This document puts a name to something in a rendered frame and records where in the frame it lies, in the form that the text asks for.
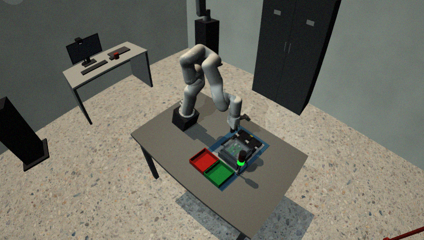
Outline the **red bin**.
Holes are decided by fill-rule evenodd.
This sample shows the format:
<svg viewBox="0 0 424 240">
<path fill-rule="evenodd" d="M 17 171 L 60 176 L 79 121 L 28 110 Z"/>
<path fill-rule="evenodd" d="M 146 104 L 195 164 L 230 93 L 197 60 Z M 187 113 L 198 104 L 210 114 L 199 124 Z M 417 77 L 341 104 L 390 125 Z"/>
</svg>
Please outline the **red bin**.
<svg viewBox="0 0 424 240">
<path fill-rule="evenodd" d="M 195 167 L 202 175 L 204 172 L 214 165 L 219 160 L 213 153 L 208 149 L 204 148 L 192 158 L 189 159 L 189 163 Z"/>
</svg>

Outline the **green bin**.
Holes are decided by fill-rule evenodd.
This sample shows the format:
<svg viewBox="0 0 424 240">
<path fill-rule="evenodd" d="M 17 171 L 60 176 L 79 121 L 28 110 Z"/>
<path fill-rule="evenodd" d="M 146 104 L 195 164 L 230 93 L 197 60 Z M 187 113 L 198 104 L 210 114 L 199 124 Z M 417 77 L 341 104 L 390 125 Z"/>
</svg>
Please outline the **green bin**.
<svg viewBox="0 0 424 240">
<path fill-rule="evenodd" d="M 203 175 L 217 188 L 220 188 L 234 174 L 235 171 L 221 160 L 218 160 L 203 173 Z"/>
</svg>

